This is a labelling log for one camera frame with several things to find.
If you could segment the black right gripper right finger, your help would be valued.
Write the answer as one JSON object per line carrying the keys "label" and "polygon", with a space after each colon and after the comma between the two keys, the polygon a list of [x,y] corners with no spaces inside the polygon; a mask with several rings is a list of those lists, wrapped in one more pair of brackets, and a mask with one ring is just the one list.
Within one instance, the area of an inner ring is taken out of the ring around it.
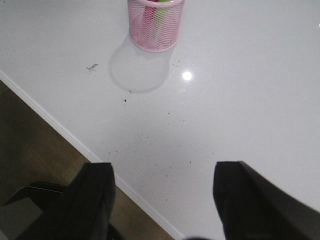
{"label": "black right gripper right finger", "polygon": [[213,199],[227,240],[318,240],[320,213],[243,161],[219,161]]}

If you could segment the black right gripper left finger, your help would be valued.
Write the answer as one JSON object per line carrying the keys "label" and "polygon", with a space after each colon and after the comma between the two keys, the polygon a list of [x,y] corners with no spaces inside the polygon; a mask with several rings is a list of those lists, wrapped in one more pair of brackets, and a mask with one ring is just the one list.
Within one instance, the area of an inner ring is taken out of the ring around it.
{"label": "black right gripper left finger", "polygon": [[85,163],[19,240],[106,240],[116,197],[111,163]]}

